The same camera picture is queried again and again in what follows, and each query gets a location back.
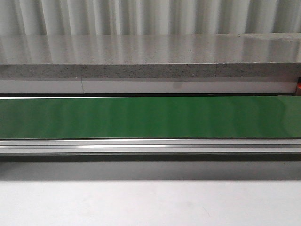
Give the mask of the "grey speckled stone shelf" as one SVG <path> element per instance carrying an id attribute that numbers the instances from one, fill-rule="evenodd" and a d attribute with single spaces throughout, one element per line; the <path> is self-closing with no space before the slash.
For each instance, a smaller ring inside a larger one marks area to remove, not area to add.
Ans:
<path id="1" fill-rule="evenodd" d="M 2 78 L 213 78 L 301 75 L 300 34 L 7 35 Z"/>

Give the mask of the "green conveyor belt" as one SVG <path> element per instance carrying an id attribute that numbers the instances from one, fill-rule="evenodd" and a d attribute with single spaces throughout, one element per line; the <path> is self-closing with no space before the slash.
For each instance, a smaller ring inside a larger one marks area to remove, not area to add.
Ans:
<path id="1" fill-rule="evenodd" d="M 2 139 L 299 138 L 296 96 L 3 99 Z"/>

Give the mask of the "white pleated curtain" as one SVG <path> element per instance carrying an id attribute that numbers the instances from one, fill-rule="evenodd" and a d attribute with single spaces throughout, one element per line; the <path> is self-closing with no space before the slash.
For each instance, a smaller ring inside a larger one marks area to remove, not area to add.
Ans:
<path id="1" fill-rule="evenodd" d="M 3 0 L 1 35 L 299 33 L 298 0 Z"/>

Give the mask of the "aluminium conveyor front rail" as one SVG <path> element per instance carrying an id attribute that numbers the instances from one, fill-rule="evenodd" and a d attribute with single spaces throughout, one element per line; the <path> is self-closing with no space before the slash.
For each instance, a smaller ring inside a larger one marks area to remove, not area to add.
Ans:
<path id="1" fill-rule="evenodd" d="M 226 154 L 300 153 L 298 138 L 2 140 L 1 154 Z"/>

